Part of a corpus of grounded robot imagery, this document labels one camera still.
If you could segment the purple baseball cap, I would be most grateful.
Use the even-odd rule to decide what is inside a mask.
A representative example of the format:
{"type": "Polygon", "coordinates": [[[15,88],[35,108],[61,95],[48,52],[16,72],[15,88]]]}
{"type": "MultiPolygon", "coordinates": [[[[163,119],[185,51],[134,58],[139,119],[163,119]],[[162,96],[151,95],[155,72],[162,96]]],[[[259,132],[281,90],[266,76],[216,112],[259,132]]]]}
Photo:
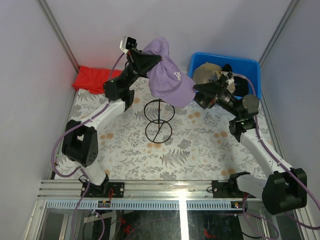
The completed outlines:
{"type": "Polygon", "coordinates": [[[146,74],[151,95],[176,108],[189,105],[196,95],[195,82],[170,58],[168,41],[164,37],[155,38],[142,52],[161,56],[161,61],[146,74]]]}

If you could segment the black baseball cap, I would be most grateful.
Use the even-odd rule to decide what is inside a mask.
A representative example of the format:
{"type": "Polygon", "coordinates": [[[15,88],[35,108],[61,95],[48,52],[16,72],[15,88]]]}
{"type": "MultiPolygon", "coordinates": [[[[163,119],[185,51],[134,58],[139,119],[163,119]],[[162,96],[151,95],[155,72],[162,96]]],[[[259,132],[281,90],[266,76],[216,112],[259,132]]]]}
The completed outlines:
{"type": "Polygon", "coordinates": [[[237,73],[233,72],[233,69],[230,64],[225,64],[222,67],[222,70],[218,71],[219,77],[218,80],[224,83],[223,89],[229,91],[230,94],[236,97],[244,97],[249,94],[249,83],[245,76],[240,76],[237,73]],[[228,86],[226,84],[226,77],[224,76],[224,72],[232,72],[234,84],[228,86]]]}

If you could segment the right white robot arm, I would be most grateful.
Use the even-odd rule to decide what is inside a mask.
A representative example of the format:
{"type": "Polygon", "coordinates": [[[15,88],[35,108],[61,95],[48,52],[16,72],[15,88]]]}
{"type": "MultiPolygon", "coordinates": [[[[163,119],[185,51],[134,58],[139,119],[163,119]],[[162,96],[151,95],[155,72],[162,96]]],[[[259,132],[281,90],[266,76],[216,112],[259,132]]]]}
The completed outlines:
{"type": "Polygon", "coordinates": [[[262,200],[272,215],[304,208],[307,174],[302,168],[293,168],[264,140],[258,129],[259,98],[254,92],[235,97],[228,89],[233,83],[233,74],[228,72],[217,80],[194,85],[194,100],[203,109],[219,105],[234,115],[229,121],[231,135],[251,153],[267,178],[262,180],[247,172],[236,173],[230,178],[229,194],[236,198],[250,194],[262,200]]]}

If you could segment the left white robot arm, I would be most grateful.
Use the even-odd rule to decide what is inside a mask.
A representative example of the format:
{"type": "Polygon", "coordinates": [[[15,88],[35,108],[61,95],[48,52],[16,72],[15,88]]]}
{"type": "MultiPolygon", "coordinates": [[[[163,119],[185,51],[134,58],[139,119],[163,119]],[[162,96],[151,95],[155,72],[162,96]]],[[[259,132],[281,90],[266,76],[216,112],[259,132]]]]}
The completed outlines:
{"type": "Polygon", "coordinates": [[[74,162],[92,185],[98,197],[105,197],[110,190],[108,176],[100,167],[98,133],[114,118],[124,113],[133,103],[135,92],[131,85],[155,67],[162,57],[145,54],[136,48],[126,51],[127,64],[119,76],[103,84],[106,103],[82,121],[70,120],[66,124],[61,152],[74,162]]]}

